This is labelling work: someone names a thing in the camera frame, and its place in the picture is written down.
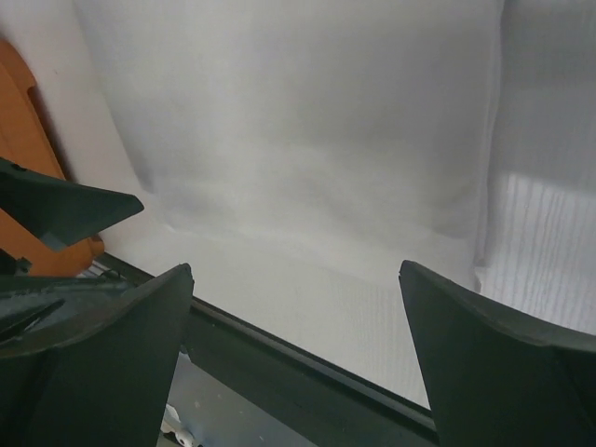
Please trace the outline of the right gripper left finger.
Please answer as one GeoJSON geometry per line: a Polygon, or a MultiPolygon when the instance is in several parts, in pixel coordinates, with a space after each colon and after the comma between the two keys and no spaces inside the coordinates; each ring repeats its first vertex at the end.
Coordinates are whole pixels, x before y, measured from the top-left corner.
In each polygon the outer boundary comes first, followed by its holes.
{"type": "Polygon", "coordinates": [[[1,342],[5,446],[154,446],[194,281],[180,264],[65,321],[1,342]]]}

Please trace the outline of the white and green t-shirt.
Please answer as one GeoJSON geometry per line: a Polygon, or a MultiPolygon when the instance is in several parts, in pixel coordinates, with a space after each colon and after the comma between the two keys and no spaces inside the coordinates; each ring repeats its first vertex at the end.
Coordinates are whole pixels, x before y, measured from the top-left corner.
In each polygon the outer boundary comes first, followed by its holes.
{"type": "Polygon", "coordinates": [[[473,288],[500,1],[78,1],[169,224],[391,285],[473,288]]]}

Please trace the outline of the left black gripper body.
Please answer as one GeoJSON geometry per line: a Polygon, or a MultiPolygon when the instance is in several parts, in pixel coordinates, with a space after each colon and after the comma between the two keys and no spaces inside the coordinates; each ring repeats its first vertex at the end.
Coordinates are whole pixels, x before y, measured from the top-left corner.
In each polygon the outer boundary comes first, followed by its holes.
{"type": "Polygon", "coordinates": [[[9,343],[65,321],[120,295],[153,277],[104,254],[73,277],[30,275],[32,263],[1,252],[1,342],[9,343]]]}

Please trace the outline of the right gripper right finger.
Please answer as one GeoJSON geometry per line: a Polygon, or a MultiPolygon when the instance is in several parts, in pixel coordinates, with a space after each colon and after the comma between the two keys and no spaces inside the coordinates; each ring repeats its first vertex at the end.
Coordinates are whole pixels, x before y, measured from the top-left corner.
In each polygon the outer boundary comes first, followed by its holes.
{"type": "Polygon", "coordinates": [[[440,445],[594,445],[594,336],[411,261],[400,289],[440,445]]]}

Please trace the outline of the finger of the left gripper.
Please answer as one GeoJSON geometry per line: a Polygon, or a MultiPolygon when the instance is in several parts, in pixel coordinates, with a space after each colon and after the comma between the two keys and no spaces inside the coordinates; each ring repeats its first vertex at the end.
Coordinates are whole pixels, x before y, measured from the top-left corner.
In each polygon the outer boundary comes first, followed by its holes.
{"type": "Polygon", "coordinates": [[[53,251],[143,211],[134,195],[71,183],[1,160],[1,210],[53,251]]]}

